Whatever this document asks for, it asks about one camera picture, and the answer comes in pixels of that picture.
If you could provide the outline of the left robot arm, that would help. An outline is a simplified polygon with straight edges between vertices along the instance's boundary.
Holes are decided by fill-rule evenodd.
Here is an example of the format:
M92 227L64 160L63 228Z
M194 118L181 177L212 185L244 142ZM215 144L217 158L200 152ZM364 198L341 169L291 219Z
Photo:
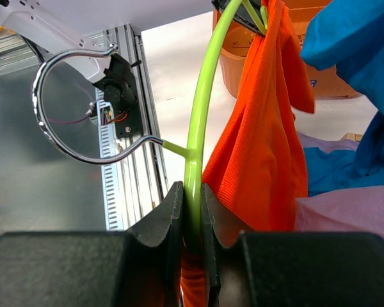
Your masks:
M11 29L51 54L71 49L96 51L98 48L79 31L67 26L45 7L44 1L0 1L0 26ZM134 64L117 52L106 58L79 56L67 63L111 104L116 136L126 138L143 133L138 85Z

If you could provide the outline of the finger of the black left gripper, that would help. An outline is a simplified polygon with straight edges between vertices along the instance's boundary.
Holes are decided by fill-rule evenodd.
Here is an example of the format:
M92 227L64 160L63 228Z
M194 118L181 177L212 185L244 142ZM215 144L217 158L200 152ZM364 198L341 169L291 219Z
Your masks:
M268 12L262 1L241 1L233 20L259 35L267 33Z

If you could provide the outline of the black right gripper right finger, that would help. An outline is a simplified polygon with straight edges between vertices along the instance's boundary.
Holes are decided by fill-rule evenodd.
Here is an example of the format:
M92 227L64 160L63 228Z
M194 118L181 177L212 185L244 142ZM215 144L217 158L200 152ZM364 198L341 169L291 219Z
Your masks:
M384 306L384 239L256 232L201 189L208 306Z

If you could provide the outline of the lime green hanger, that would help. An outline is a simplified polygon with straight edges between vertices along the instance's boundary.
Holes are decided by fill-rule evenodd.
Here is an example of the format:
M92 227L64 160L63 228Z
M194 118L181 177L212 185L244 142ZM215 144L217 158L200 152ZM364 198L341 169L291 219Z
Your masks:
M77 161L93 165L108 165L119 162L132 154L137 148L146 142L152 142L161 147L182 156L185 159L184 169L184 194L186 197L186 225L184 227L184 243L186 249L197 253L201 248L201 209L200 195L202 186L202 166L204 154L205 131L209 112L214 75L220 57L221 48L226 37L228 28L237 14L240 6L244 6L249 16L254 21L261 35L266 35L268 30L268 10L264 5L255 9L250 1L230 1L223 10L221 17L212 33L207 46L207 51L200 69L196 84L195 96L189 121L188 141L185 148L155 136L142 136L119 154L107 158L91 158L82 155L68 147L53 131L47 120L42 96L47 74L61 61L76 57L88 56L93 58L106 58L118 51L118 46L112 43L104 51L91 51L88 49L71 49L55 54L43 62L36 73L33 81L31 100L33 110L45 137L67 157Z

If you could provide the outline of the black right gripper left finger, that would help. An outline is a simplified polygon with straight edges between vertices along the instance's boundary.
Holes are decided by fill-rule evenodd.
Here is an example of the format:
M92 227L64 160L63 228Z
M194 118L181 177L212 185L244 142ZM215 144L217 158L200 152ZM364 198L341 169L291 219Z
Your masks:
M180 306L183 196L125 231L0 235L0 306Z

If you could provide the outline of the orange t shirt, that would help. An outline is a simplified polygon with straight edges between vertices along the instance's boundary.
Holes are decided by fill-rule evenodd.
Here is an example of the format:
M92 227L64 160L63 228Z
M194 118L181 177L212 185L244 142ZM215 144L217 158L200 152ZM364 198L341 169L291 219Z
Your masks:
M294 228L295 200L308 194L293 110L313 113L300 43L282 1L266 1L268 31L248 51L236 104L202 180L258 232Z

